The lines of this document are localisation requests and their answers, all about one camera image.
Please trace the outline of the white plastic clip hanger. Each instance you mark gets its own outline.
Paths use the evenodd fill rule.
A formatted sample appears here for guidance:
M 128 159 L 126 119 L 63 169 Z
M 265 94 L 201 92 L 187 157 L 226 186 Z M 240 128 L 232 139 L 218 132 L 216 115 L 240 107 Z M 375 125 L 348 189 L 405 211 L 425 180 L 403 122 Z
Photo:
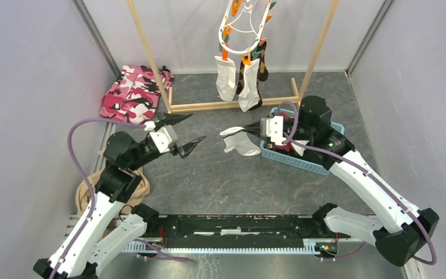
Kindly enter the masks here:
M 228 1 L 218 28 L 220 59 L 239 56 L 249 65 L 264 40 L 264 26 L 273 17 L 276 1 Z

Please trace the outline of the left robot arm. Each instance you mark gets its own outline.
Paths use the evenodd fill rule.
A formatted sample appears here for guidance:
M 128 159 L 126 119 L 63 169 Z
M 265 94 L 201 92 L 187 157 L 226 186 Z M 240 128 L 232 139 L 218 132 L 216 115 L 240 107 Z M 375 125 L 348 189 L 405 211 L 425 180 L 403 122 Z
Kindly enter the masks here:
M 153 120 L 134 126 L 147 133 L 143 140 L 136 141 L 125 131 L 115 132 L 107 139 L 103 152 L 106 164 L 98 182 L 92 185 L 84 176 L 90 193 L 85 212 L 57 251 L 37 260 L 33 267 L 41 278 L 99 278 L 128 244 L 158 232 L 158 212 L 139 203 L 118 227 L 104 235 L 143 180 L 135 170 L 168 153 L 186 158 L 204 140 L 199 137 L 178 145 L 173 126 L 190 116 L 161 112 Z

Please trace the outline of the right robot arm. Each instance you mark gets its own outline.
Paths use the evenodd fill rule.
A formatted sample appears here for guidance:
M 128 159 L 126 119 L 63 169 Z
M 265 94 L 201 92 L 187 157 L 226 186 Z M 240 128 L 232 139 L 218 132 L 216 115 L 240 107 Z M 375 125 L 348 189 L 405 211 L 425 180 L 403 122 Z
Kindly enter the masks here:
M 312 230 L 319 237 L 332 232 L 357 238 L 373 245 L 391 264 L 401 267 L 427 247 L 437 261 L 431 240 L 439 222 L 431 208 L 421 209 L 395 191 L 365 161 L 345 135 L 332 127 L 332 111 L 324 98 L 305 96 L 293 107 L 292 117 L 280 111 L 239 127 L 239 133 L 261 138 L 273 147 L 290 146 L 299 159 L 318 164 L 346 183 L 375 216 L 352 213 L 334 204 L 316 212 Z

